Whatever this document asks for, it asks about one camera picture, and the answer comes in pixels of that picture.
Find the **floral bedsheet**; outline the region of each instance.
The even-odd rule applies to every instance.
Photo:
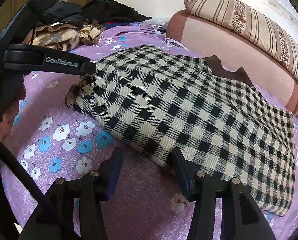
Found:
[[[104,31],[97,45],[81,46],[72,52],[97,61],[117,50],[138,47],[144,43],[159,46],[171,54],[199,57],[166,40],[153,29],[135,26],[119,26]],[[77,76],[58,73],[33,72],[26,76],[27,96],[20,104],[8,147],[44,193],[55,179],[81,178],[108,159],[116,146],[122,147],[124,162],[116,192],[109,202],[101,204],[108,238],[186,239],[194,203],[187,202],[181,195],[171,174],[117,141],[96,120],[66,107],[64,98],[77,80]],[[270,95],[264,91],[261,93],[269,103],[279,106]],[[284,217],[264,212],[278,240],[287,240],[298,225],[296,117],[294,127],[297,167],[291,208]],[[24,226],[37,203],[3,163],[1,173],[12,210],[20,225]],[[78,210],[79,202],[75,200],[74,228],[77,232]],[[217,200],[214,239],[220,239],[220,230],[221,200]]]

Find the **human hand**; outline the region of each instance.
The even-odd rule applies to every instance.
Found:
[[[11,128],[14,124],[14,118],[19,112],[19,100],[24,100],[26,97],[26,88],[22,84],[16,91],[15,98],[11,106],[3,113],[2,121],[0,122],[0,141],[4,141],[10,135]]]

